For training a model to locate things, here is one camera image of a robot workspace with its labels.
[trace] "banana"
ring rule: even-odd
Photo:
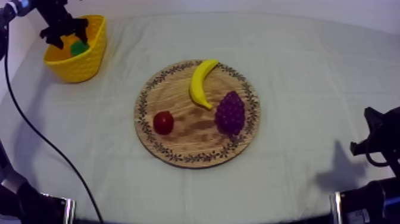
[[[192,81],[190,82],[190,96],[192,97],[192,100],[208,110],[212,109],[213,106],[205,99],[203,80],[217,64],[218,60],[216,59],[204,60],[196,68],[192,76]]]

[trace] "cable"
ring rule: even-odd
[[[370,142],[371,142],[372,136],[373,136],[373,133],[371,133],[371,135],[367,138],[366,147],[365,147],[365,157],[367,158],[367,161],[369,163],[371,163],[373,166],[386,167],[386,166],[389,165],[388,162],[379,163],[379,162],[373,160],[372,157],[371,157],[371,154],[370,154]]]
[[[76,173],[76,175],[78,176],[78,178],[80,179],[80,181],[82,182],[87,194],[89,195],[90,200],[92,201],[93,207],[95,208],[97,217],[99,218],[100,224],[104,224],[103,221],[103,217],[101,216],[100,210],[96,204],[95,199],[93,198],[92,192],[90,191],[88,185],[86,184],[85,180],[83,179],[82,175],[79,173],[79,171],[76,169],[76,167],[74,166],[74,164],[68,159],[68,157],[66,155],[64,155],[63,152],[61,152],[61,150],[59,150],[50,140],[48,140],[40,131],[38,131],[36,129],[36,127],[30,122],[30,120],[25,116],[24,112],[21,110],[15,96],[14,96],[14,92],[13,89],[11,88],[11,82],[10,82],[10,77],[8,75],[8,42],[9,42],[9,25],[6,26],[6,40],[5,40],[5,58],[4,58],[4,72],[5,72],[5,79],[7,81],[7,87],[8,87],[8,91],[10,92],[10,96],[11,99],[16,107],[16,109],[18,110],[18,112],[20,113],[21,117],[25,120],[25,122],[29,125],[30,128],[32,128],[32,130],[39,135],[47,144],[49,144],[69,165],[70,167],[74,170],[74,172]]]

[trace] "toy banana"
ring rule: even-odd
[[[195,70],[192,76],[192,81],[190,82],[190,96],[192,100],[207,108],[212,109],[212,105],[209,104],[205,98],[203,90],[203,81],[205,77],[210,73],[210,71],[218,64],[218,60],[210,59],[203,61]]]

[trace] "red tomato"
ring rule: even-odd
[[[169,111],[158,112],[153,118],[153,128],[160,135],[168,135],[174,128],[174,118]]]

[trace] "tablecloth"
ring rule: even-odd
[[[364,108],[387,112],[400,104],[397,35],[265,14],[113,20],[98,74],[79,84],[62,83],[43,65],[45,49],[38,39],[27,54],[12,82],[16,97],[81,171],[105,220],[300,219],[328,212],[334,191],[392,176],[363,156],[353,157],[349,144],[368,135]],[[246,76],[260,98],[261,123],[232,161],[180,169],[144,149],[133,109],[153,74],[197,58],[218,58]],[[0,138],[33,186],[77,200],[77,216],[96,219],[79,179],[21,120],[8,95],[0,105]]]

